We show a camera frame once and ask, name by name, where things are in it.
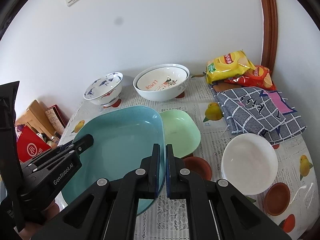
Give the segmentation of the large white bowl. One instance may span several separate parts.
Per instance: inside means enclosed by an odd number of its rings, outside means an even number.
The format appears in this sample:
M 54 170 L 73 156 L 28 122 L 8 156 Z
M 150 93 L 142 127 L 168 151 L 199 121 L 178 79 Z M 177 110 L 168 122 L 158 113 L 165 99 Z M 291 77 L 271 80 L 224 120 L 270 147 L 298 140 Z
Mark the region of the large white bowl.
M 133 86 L 146 100 L 163 102 L 181 95 L 188 86 L 189 78 L 189 69 L 181 64 L 160 64 L 139 73 L 133 80 Z

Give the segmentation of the white lemon print bowl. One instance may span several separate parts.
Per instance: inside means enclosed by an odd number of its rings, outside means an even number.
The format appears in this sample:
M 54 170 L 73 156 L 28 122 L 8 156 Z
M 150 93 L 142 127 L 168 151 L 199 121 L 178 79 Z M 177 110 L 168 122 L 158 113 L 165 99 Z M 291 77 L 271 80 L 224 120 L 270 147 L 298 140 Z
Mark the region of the white lemon print bowl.
M 140 77 L 137 88 L 143 91 L 160 91 L 182 83 L 188 74 L 178 67 L 162 67 L 151 70 Z

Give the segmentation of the yellow chips bag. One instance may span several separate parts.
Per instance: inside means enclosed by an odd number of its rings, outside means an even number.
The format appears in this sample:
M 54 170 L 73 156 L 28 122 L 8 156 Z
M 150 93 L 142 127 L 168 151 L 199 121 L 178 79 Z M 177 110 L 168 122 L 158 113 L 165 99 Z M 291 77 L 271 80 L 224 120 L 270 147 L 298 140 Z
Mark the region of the yellow chips bag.
M 206 63 L 206 81 L 212 84 L 215 81 L 242 76 L 249 69 L 255 70 L 255 65 L 249 61 L 246 54 L 242 50 L 234 51 Z

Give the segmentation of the white floral bowl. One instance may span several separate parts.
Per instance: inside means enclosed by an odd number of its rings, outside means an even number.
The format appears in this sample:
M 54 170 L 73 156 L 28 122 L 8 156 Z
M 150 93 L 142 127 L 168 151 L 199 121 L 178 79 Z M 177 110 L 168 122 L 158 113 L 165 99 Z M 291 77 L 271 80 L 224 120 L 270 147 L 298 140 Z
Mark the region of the white floral bowl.
M 238 135 L 227 144 L 223 152 L 222 177 L 244 195 L 263 193 L 273 184 L 277 172 L 276 152 L 259 135 Z

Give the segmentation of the patterned red box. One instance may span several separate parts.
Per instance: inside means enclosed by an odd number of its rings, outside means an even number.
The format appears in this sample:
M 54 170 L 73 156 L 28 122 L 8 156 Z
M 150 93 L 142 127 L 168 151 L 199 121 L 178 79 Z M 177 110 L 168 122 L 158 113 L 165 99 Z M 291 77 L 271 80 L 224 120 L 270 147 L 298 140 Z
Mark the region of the patterned red box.
M 67 125 L 67 121 L 61 113 L 59 107 L 57 105 L 53 105 L 46 109 L 44 113 L 55 131 L 57 131 L 59 135 L 63 135 Z

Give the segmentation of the blue square plate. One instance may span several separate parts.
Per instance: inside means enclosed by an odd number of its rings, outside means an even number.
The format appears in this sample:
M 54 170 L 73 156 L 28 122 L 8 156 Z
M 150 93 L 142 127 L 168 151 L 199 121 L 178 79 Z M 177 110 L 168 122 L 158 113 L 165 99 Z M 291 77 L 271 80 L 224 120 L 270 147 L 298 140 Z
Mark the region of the blue square plate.
M 62 189 L 71 204 L 100 178 L 123 178 L 140 167 L 143 158 L 152 155 L 154 144 L 160 146 L 158 187 L 165 181 L 163 122 L 160 114 L 146 106 L 132 106 L 102 114 L 87 122 L 74 137 L 92 135 L 93 146 L 80 154 L 82 167 Z

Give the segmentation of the blue crane patterned bowl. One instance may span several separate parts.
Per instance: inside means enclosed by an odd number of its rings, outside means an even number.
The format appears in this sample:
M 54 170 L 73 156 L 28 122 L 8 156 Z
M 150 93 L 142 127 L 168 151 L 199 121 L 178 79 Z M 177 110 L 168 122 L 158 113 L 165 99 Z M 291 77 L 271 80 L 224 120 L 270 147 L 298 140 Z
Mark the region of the blue crane patterned bowl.
M 119 99 L 123 74 L 112 72 L 95 80 L 84 92 L 84 99 L 98 106 L 110 107 Z

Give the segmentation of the fruit print tablecloth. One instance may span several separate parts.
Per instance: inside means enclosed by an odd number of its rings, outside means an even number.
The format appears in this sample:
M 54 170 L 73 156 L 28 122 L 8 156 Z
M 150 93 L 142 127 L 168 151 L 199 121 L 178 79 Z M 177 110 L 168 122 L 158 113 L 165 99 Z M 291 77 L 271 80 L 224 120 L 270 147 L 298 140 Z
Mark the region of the fruit print tablecloth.
M 223 150 L 233 135 L 227 129 L 224 119 L 204 122 L 204 113 L 213 102 L 213 89 L 202 77 L 193 77 L 183 98 L 167 102 L 145 100 L 131 86 L 123 88 L 119 108 L 143 105 L 154 108 L 159 113 L 178 109 L 185 111 L 193 119 L 201 133 L 201 142 L 195 156 L 205 159 L 211 166 L 212 180 L 221 178 L 220 163 Z M 276 147 L 278 173 L 275 181 L 285 183 L 290 189 L 288 208 L 272 220 L 289 230 L 292 239 L 300 239 L 319 217 L 319 195 L 314 171 L 300 179 L 300 156 L 310 157 L 307 145 L 301 135 L 281 143 Z M 168 200 L 163 190 L 159 198 L 142 215 L 137 217 L 135 239 L 188 239 L 186 205 L 184 200 Z

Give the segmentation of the wooden chair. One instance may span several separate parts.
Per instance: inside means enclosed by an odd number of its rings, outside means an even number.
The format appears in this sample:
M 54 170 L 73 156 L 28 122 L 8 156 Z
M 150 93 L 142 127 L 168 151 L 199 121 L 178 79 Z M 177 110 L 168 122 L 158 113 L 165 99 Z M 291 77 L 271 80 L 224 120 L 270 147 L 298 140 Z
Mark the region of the wooden chair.
M 45 133 L 51 138 L 55 133 L 55 128 L 47 118 L 43 108 L 37 100 L 34 100 L 25 112 L 17 118 L 15 125 L 25 125 L 30 129 L 37 130 L 38 133 Z

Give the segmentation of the brown clay bowl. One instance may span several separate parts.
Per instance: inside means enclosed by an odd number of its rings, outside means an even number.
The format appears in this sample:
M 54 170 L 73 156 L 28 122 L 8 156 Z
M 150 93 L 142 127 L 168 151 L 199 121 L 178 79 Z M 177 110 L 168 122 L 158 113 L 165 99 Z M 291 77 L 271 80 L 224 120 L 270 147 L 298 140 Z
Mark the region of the brown clay bowl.
M 199 174 L 204 180 L 211 180 L 212 169 L 211 166 L 200 157 L 186 157 L 183 159 L 185 167 L 193 172 Z
M 275 183 L 268 190 L 264 201 L 264 210 L 272 216 L 281 215 L 290 202 L 290 190 L 285 183 Z

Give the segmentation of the green square plate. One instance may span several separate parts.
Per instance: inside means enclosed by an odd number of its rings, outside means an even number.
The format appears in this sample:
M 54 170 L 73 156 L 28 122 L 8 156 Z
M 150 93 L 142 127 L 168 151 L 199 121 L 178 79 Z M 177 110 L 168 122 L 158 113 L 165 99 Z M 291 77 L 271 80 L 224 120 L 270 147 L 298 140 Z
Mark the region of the green square plate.
M 201 142 L 201 133 L 193 119 L 178 109 L 160 113 L 164 127 L 165 144 L 171 144 L 175 157 L 192 154 Z

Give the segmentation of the brown wooden door frame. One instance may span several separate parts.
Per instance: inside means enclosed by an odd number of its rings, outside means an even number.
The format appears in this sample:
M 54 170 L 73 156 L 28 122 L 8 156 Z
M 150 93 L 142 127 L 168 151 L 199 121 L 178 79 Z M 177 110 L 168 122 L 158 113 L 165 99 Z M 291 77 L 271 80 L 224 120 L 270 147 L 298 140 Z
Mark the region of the brown wooden door frame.
M 263 50 L 261 64 L 274 70 L 278 45 L 278 13 L 276 0 L 261 0 L 263 10 Z

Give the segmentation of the red paper bag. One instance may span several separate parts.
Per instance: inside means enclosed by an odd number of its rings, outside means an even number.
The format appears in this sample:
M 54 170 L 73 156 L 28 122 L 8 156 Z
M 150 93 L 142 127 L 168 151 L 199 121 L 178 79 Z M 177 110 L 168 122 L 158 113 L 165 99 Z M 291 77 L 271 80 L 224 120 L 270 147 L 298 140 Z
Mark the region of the red paper bag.
M 51 149 L 36 133 L 25 126 L 17 141 L 17 153 L 21 162 L 25 163 L 31 158 Z

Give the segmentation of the grey checked cloth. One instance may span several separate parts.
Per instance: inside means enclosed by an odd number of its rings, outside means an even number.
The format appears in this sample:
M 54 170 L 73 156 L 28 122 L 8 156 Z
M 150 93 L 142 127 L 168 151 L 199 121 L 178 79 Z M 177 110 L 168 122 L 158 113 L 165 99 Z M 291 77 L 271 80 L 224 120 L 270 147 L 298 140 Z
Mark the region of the grey checked cloth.
M 278 90 L 258 87 L 211 88 L 231 134 L 252 133 L 277 145 L 302 134 L 307 125 Z

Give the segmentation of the red chips bag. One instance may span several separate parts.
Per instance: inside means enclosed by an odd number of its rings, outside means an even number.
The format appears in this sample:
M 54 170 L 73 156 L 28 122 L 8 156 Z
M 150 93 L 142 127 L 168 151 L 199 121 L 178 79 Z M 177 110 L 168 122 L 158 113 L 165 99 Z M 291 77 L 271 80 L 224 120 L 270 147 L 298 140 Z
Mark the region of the red chips bag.
M 267 67 L 256 65 L 255 69 L 249 69 L 242 76 L 230 77 L 225 83 L 244 86 L 259 87 L 266 90 L 277 90 L 274 85 L 270 70 Z

